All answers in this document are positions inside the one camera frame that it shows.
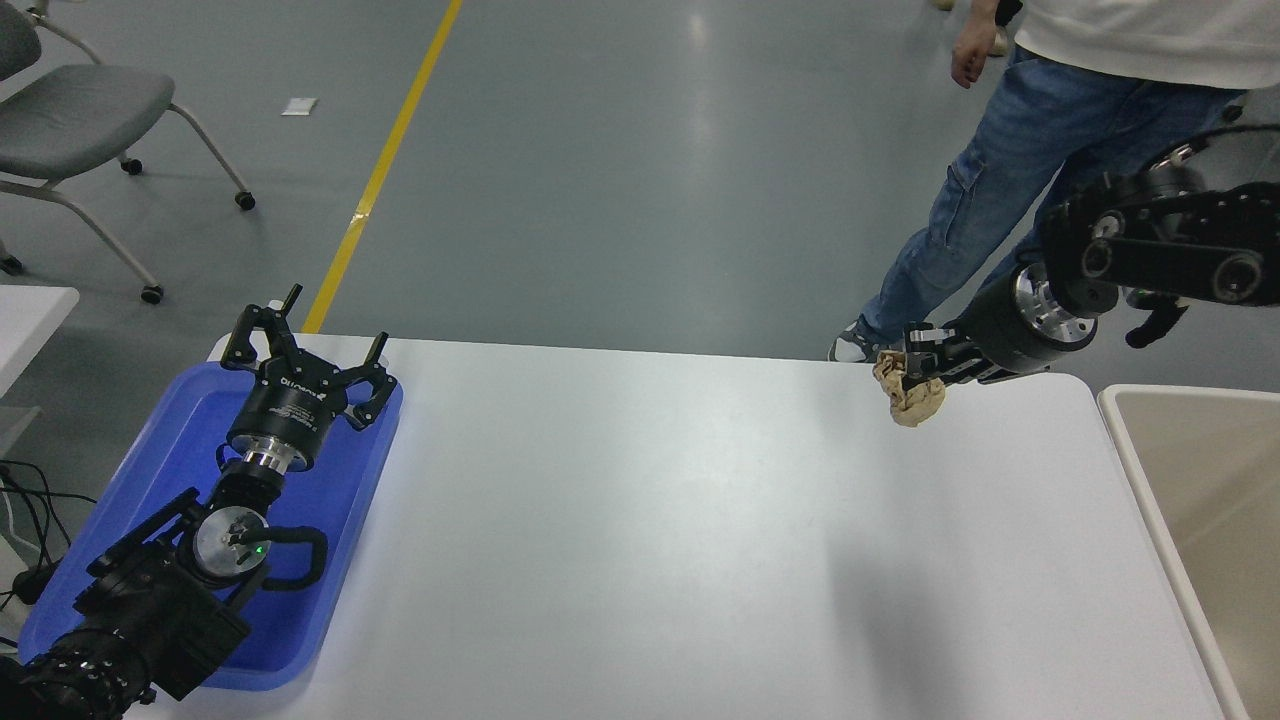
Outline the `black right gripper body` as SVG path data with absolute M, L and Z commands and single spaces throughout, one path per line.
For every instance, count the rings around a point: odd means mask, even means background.
M 977 380 L 1005 380 L 1051 366 L 1047 347 L 1027 325 L 1016 302 L 1024 274 L 1024 270 L 1010 272 L 984 286 L 957 319 L 957 329 L 982 356 L 972 366 Z

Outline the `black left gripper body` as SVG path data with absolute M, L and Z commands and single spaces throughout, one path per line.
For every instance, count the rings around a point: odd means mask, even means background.
M 311 354 L 300 360 L 271 357 L 259 365 L 255 383 L 227 433 L 232 448 L 246 456 L 261 439 L 289 446 L 291 471 L 310 470 L 346 406 L 337 386 L 339 368 Z

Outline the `person's hand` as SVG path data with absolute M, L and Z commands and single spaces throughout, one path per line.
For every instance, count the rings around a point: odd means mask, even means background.
M 979 81 L 997 36 L 998 27 L 993 15 L 968 17 L 952 49 L 950 74 L 955 85 L 969 90 Z

